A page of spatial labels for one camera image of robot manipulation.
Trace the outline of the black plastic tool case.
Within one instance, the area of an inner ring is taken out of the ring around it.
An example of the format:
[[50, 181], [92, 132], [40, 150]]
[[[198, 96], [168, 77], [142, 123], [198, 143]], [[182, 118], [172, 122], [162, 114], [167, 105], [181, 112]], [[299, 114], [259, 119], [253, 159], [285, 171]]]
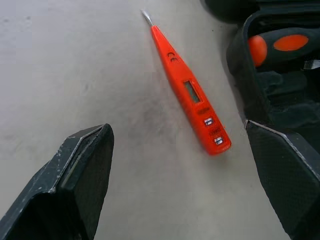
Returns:
[[320, 28], [320, 0], [202, 0], [217, 19], [237, 25], [226, 50], [248, 120], [280, 129], [320, 128], [320, 49], [255, 67], [248, 39], [285, 28]]

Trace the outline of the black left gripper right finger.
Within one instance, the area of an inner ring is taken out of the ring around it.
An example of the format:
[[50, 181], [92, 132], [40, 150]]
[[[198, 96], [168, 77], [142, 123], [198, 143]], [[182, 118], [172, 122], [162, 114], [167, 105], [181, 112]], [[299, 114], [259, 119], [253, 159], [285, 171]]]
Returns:
[[291, 240], [320, 240], [320, 128], [247, 120], [259, 180]]

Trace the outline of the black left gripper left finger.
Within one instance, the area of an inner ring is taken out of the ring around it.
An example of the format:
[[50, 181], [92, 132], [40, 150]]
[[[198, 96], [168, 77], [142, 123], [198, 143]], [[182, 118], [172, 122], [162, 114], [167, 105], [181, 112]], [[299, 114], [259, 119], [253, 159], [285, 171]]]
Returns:
[[109, 124], [67, 137], [0, 219], [0, 240], [94, 240], [113, 149]]

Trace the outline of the orange voltage tester pen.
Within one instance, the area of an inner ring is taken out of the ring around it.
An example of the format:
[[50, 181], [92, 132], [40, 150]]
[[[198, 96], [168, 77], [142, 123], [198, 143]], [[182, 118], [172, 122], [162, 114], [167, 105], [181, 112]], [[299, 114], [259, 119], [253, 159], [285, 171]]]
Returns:
[[165, 70], [168, 82], [206, 152], [213, 156], [227, 151], [232, 142], [191, 69], [145, 11], [141, 11]]

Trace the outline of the black orange handled screwdriver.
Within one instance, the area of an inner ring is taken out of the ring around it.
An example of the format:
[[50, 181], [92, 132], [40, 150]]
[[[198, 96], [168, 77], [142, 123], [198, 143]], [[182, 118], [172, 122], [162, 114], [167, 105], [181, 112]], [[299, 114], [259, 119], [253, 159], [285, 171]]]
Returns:
[[288, 27], [263, 32], [247, 41], [255, 67], [288, 62], [320, 49], [320, 27]]

